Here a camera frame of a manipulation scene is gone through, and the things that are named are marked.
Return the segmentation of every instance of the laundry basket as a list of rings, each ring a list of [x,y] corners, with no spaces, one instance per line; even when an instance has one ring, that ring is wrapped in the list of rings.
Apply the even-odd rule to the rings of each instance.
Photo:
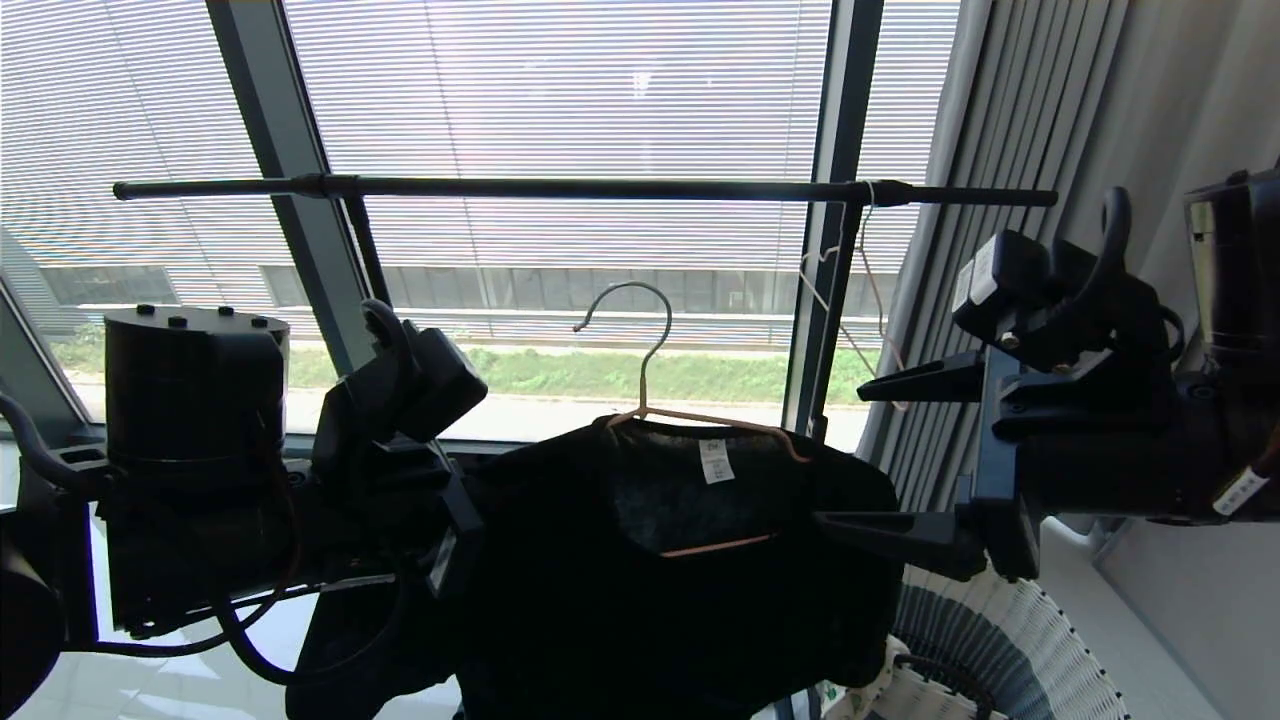
[[[794,696],[786,711],[827,720],[1130,717],[1106,670],[1036,583],[1009,582],[989,568],[961,583],[908,566],[893,637],[905,653],[891,643],[876,683],[847,693],[819,685]]]

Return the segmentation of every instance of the white sticker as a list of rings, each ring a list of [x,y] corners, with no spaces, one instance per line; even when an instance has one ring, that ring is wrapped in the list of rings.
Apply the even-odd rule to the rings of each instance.
[[[440,591],[440,584],[444,582],[444,574],[449,571],[449,560],[453,559],[453,547],[458,544],[458,536],[453,532],[453,525],[449,525],[444,530],[444,538],[440,541],[440,551],[435,553],[435,564],[431,565],[431,587],[436,592]]]
[[[956,274],[956,290],[955,295],[951,296],[951,311],[964,307],[964,304],[969,300],[969,283],[973,282],[973,260],[964,264],[960,272]]]
[[[1213,510],[1217,510],[1219,515],[1231,515],[1262,489],[1262,486],[1267,484],[1270,479],[1254,473],[1253,468],[1245,468],[1240,477],[1235,478],[1235,482],[1217,496],[1217,500],[1213,501]]]
[[[728,464],[728,447],[722,439],[698,441],[698,452],[703,456],[703,475],[707,484],[733,479],[733,466]]]
[[[973,279],[969,284],[969,300],[982,305],[996,293],[996,238],[987,241],[973,256]]]

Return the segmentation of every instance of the horizontal bar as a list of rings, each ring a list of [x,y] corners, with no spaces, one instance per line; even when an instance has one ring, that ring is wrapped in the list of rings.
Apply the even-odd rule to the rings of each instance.
[[[436,197],[556,197],[612,200],[754,200],[772,202],[849,202],[881,208],[908,202],[959,205],[1016,205],[1048,208],[1057,202],[1051,190],[988,190],[969,187],[913,187],[899,181],[859,182],[726,182],[614,179],[461,179],[376,178],[310,174],[284,179],[195,182],[118,182],[119,200],[196,195],[303,195],[352,197],[407,195]]]

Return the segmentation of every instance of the metal hook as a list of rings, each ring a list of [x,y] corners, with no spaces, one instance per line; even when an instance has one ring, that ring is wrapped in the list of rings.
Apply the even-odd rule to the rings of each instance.
[[[640,411],[643,413],[649,407],[649,380],[646,379],[646,373],[649,372],[649,359],[653,357],[655,352],[658,352],[658,348],[662,347],[662,343],[667,342],[667,336],[671,334],[672,311],[671,311],[671,301],[667,300],[667,295],[660,290],[658,290],[657,287],[641,281],[627,281],[622,283],[611,284],[609,287],[600,291],[600,295],[595,296],[595,300],[591,301],[591,306],[586,309],[586,316],[582,318],[581,323],[573,325],[573,332],[581,332],[582,328],[585,328],[588,324],[591,323],[591,315],[595,314],[595,307],[600,304],[602,300],[604,300],[604,296],[609,295],[614,290],[623,287],[643,287],[649,292],[657,295],[658,299],[662,300],[663,306],[667,307],[667,327],[662,329],[662,337],[659,337],[658,342],[649,348],[649,352],[645,352],[644,360],[640,361]]]

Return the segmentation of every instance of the empty hanger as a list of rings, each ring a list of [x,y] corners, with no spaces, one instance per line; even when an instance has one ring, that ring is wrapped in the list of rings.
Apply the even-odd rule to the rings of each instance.
[[[640,282],[640,281],[627,281],[627,282],[621,282],[621,283],[611,284],[609,287],[604,288],[600,292],[600,295],[595,296],[595,300],[591,301],[591,306],[586,309],[586,316],[582,318],[581,323],[573,325],[573,332],[581,332],[582,328],[585,328],[588,324],[590,324],[591,315],[595,314],[595,307],[600,304],[600,301],[604,300],[604,297],[607,295],[609,295],[611,292],[613,292],[613,291],[616,291],[618,288],[623,288],[623,287],[641,287],[641,288],[648,290],[649,292],[653,292],[654,295],[657,295],[658,299],[662,300],[663,306],[667,309],[667,324],[662,329],[662,337],[659,337],[658,342],[654,343],[654,346],[649,348],[649,352],[645,352],[644,360],[640,361],[640,406],[636,407],[635,410],[631,410],[630,413],[621,413],[618,415],[614,415],[608,421],[607,427],[613,427],[613,425],[617,425],[618,423],[625,423],[625,421],[631,420],[631,419],[643,419],[646,415],[662,415],[664,418],[678,418],[678,419],[682,419],[682,420],[696,420],[699,423],[712,423],[712,424],[717,424],[717,425],[730,425],[730,427],[735,427],[735,428],[744,428],[744,429],[748,429],[748,430],[755,430],[755,432],[759,432],[759,433],[771,434],[771,436],[776,437],[780,443],[782,443],[782,447],[787,451],[787,455],[790,455],[792,460],[795,460],[796,462],[808,462],[809,461],[808,457],[804,457],[799,452],[796,452],[795,445],[791,443],[791,436],[788,436],[781,428],[772,428],[769,425],[758,425],[755,423],[748,423],[745,420],[733,420],[733,419],[730,419],[730,418],[713,418],[710,415],[699,415],[696,413],[682,413],[680,410],[662,410],[659,407],[650,407],[649,406],[649,380],[648,380],[648,377],[646,377],[648,372],[649,372],[649,359],[653,357],[655,352],[658,352],[658,348],[662,347],[662,345],[664,342],[667,342],[667,336],[671,334],[672,311],[671,311],[671,301],[667,300],[666,293],[663,293],[657,287],[654,287],[654,286],[652,286],[652,284],[649,284],[646,282]]]

